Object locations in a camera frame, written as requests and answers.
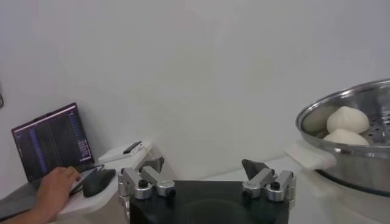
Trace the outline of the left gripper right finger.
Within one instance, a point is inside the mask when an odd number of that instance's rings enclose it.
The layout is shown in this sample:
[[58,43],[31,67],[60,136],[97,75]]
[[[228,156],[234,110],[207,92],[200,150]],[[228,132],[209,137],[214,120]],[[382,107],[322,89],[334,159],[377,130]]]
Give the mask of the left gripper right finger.
[[270,201],[295,201],[296,176],[294,172],[283,170],[279,174],[265,163],[243,159],[241,164],[248,180],[243,182],[243,197],[246,200],[259,198],[265,194]]

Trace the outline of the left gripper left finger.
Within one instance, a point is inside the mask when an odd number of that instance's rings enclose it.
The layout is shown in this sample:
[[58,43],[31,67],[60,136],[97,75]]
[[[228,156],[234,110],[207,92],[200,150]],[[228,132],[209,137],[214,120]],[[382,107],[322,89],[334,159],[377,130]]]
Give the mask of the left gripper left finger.
[[118,175],[120,196],[147,200],[151,198],[153,189],[164,198],[175,196],[175,182],[161,174],[164,161],[163,157],[159,157],[145,161],[137,169],[122,168]]

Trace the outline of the person's bare hand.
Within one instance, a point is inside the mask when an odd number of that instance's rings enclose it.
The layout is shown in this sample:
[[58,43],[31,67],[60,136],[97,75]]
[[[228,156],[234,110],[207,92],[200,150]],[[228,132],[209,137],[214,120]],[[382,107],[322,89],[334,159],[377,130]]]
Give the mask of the person's bare hand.
[[41,181],[35,209],[50,217],[56,216],[67,204],[73,184],[80,173],[73,167],[56,167]]

